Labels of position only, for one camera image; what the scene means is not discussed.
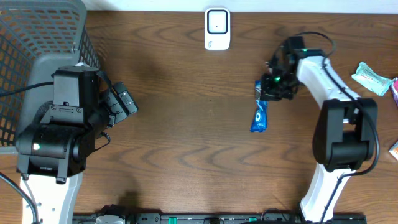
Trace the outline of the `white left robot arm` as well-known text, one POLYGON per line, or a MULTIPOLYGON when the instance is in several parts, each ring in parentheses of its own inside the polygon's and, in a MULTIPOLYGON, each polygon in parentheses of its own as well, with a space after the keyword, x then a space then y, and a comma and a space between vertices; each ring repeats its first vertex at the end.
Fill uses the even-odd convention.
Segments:
POLYGON ((138 111, 124 83, 97 68, 65 66, 52 76, 53 98, 16 139, 23 223, 71 223, 95 140, 138 111))

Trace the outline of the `mint green snack packet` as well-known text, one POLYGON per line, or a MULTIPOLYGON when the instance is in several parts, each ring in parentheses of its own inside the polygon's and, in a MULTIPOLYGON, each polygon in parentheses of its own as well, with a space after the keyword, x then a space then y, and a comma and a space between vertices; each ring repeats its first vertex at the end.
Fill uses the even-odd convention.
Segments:
POLYGON ((384 96, 393 83, 392 79, 378 75, 364 62, 359 63, 351 78, 378 96, 384 96))

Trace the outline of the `blue Oreo cookie pack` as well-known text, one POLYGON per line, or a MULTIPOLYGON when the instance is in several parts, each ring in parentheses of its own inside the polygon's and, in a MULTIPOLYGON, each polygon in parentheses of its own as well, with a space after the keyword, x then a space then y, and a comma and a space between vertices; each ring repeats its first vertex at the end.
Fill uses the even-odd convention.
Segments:
POLYGON ((254 96, 256 99, 257 109, 253 117, 250 132, 262 133, 267 130, 267 109, 268 101, 260 100, 261 81, 256 80, 254 85, 254 96))

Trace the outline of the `red purple snack bag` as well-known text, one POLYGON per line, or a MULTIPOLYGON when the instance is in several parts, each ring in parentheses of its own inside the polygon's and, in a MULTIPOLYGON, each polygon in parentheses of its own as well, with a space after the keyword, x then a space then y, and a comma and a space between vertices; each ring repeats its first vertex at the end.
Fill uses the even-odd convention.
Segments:
POLYGON ((393 79, 393 82, 390 85, 392 97, 394 99, 394 102, 396 106, 398 106, 398 78, 396 77, 393 79))

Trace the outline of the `small orange snack box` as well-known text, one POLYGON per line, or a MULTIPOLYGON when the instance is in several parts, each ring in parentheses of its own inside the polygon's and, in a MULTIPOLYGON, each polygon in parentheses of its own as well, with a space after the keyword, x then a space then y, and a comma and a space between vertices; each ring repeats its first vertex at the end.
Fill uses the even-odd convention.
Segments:
POLYGON ((398 160, 398 142, 389 149, 389 153, 395 160, 398 160))

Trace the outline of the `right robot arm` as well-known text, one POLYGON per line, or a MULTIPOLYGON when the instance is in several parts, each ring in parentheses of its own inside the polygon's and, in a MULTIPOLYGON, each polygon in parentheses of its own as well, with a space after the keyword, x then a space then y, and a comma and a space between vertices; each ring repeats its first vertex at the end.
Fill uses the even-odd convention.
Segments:
POLYGON ((300 201, 300 218, 307 223, 330 223, 347 181, 371 172, 379 159, 377 104, 351 90, 321 49, 284 44, 268 68, 270 72, 261 79, 262 100, 291 100, 299 85, 304 85, 320 107, 312 140, 317 164, 300 201))

